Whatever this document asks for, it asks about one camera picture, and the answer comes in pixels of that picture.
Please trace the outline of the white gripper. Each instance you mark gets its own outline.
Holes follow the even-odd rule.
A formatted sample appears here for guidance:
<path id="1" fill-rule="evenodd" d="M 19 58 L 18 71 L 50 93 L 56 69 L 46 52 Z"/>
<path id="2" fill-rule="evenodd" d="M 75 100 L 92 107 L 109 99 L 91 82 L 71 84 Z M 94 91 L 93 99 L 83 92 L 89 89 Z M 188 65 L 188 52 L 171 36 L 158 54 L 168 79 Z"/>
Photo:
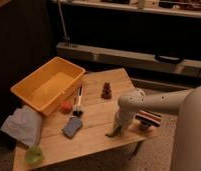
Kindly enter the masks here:
<path id="1" fill-rule="evenodd" d="M 127 129 L 129 125 L 132 123 L 135 115 L 136 115 L 135 112 L 119 108 L 114 116 L 113 131 L 116 129 L 121 129 L 122 133 L 124 129 Z"/>

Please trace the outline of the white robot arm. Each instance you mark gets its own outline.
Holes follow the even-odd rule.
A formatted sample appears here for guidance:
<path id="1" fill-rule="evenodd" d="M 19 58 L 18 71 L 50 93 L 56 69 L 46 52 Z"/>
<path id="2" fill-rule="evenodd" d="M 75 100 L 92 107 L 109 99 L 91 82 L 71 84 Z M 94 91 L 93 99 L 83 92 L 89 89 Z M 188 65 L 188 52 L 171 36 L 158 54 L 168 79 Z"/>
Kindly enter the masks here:
<path id="1" fill-rule="evenodd" d="M 201 171 L 201 86 L 142 95 L 134 90 L 118 98 L 114 127 L 125 128 L 140 110 L 178 115 L 170 171 Z"/>

